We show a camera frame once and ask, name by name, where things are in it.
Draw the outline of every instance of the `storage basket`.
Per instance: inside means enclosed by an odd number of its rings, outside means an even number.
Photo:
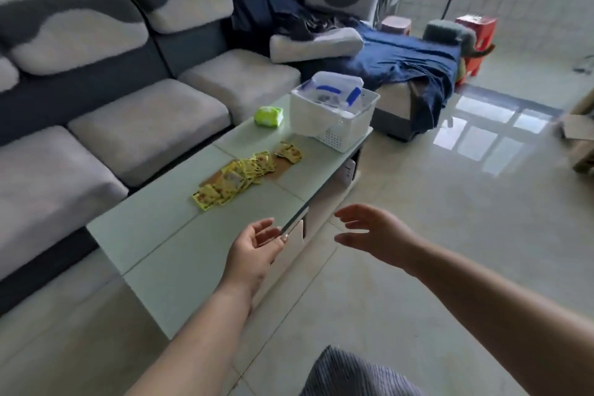
[[[321,104],[291,93],[291,127],[295,133],[313,136],[327,146],[344,153],[365,136],[371,124],[375,104],[380,99],[379,94],[365,88],[359,97],[362,103],[360,113],[352,118],[345,118]]]

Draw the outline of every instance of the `green plastic package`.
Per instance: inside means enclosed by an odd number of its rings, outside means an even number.
[[[283,121],[283,109],[277,107],[259,107],[254,115],[254,122],[259,126],[278,127]]]

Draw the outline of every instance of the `blue blanket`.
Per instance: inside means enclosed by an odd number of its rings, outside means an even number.
[[[275,14],[299,15],[306,10],[297,0],[233,1],[231,46],[267,57]],[[365,47],[357,56],[295,62],[291,66],[301,71],[302,81],[317,71],[327,70],[359,76],[365,88],[372,91],[383,84],[424,79],[427,88],[415,104],[412,129],[424,132],[436,127],[441,109],[454,91],[460,48],[378,32],[362,22],[356,23],[356,29],[365,40]]]

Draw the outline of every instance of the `plastic stool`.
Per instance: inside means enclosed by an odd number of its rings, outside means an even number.
[[[411,20],[405,17],[388,16],[381,21],[380,32],[408,36],[411,34]]]
[[[493,35],[495,34],[495,25],[497,25],[496,18],[487,16],[466,15],[458,17],[455,22],[457,24],[462,24],[465,27],[471,28],[476,32],[477,50],[484,50],[489,45],[491,45]],[[479,73],[480,64],[482,60],[482,58],[465,58],[464,62],[466,63],[466,74],[470,72],[472,77],[475,77]],[[462,79],[459,83],[464,83],[465,79],[466,76],[464,76],[464,79]]]

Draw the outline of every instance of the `white tiled wall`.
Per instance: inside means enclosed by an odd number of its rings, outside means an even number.
[[[397,14],[422,32],[440,19],[447,0],[400,0]],[[548,55],[594,54],[594,0],[452,0],[448,19],[474,13],[496,17],[497,44]]]

